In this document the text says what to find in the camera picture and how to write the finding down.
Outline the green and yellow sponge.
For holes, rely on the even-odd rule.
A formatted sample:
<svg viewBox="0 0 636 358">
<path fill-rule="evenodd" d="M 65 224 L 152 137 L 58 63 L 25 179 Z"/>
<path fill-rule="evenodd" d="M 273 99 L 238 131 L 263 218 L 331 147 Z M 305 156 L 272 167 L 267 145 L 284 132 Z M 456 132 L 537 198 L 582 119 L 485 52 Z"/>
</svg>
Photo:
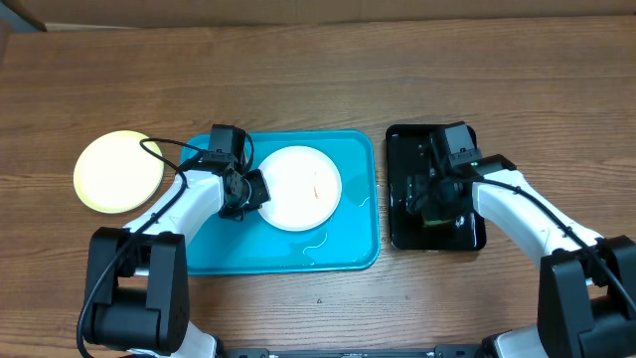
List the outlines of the green and yellow sponge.
<svg viewBox="0 0 636 358">
<path fill-rule="evenodd" d="M 453 216 L 449 217 L 449 218 L 427 218 L 425 216 L 422 216 L 422 224 L 426 227 L 435 227 L 435 226 L 441 226 L 441 225 L 447 225 L 449 223 L 452 223 L 455 221 L 455 218 Z"/>
</svg>

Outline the white plate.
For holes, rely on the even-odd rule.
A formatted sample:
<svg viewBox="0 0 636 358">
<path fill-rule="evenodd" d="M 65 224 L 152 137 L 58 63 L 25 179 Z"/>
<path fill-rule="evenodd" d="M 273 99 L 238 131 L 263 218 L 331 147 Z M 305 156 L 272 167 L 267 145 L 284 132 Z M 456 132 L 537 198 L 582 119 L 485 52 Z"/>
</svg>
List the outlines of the white plate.
<svg viewBox="0 0 636 358">
<path fill-rule="evenodd" d="M 342 179 L 322 151 L 309 146 L 288 146 L 269 154 L 258 166 L 269 200 L 258 213 L 271 226 L 303 232 L 326 222 L 342 196 Z"/>
</svg>

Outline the yellow-green plate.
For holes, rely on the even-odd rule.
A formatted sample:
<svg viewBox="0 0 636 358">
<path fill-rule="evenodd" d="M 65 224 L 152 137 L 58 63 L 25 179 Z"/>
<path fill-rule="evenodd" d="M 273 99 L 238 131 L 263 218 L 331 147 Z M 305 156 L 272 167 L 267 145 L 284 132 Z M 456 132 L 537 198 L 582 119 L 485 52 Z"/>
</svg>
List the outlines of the yellow-green plate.
<svg viewBox="0 0 636 358">
<path fill-rule="evenodd" d="M 164 163 L 157 144 L 132 130 L 109 132 L 94 140 L 79 156 L 74 188 L 89 208 L 105 214 L 131 211 L 159 188 Z"/>
</svg>

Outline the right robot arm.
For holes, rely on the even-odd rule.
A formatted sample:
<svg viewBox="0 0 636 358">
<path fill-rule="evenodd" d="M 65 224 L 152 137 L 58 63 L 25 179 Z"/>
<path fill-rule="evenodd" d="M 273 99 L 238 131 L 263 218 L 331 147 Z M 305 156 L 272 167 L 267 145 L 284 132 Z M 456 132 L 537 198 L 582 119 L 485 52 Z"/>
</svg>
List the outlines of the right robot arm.
<svg viewBox="0 0 636 358">
<path fill-rule="evenodd" d="M 539 194 L 502 155 L 430 159 L 405 179 L 408 211 L 447 223 L 464 213 L 497 226 L 540 271 L 535 324 L 484 340 L 482 357 L 632 357 L 635 244 L 605 239 Z"/>
</svg>

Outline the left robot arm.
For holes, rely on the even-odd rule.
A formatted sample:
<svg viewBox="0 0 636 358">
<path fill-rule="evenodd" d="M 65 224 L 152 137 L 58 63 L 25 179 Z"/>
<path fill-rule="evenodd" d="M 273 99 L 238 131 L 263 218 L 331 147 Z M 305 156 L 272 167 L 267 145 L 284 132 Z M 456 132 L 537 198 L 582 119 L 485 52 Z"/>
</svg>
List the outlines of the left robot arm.
<svg viewBox="0 0 636 358">
<path fill-rule="evenodd" d="M 216 340 L 190 320 L 186 249 L 218 215 L 242 220 L 267 202 L 260 170 L 179 166 L 169 190 L 121 229 L 99 228 L 89 242 L 77 347 L 146 357 L 212 357 Z"/>
</svg>

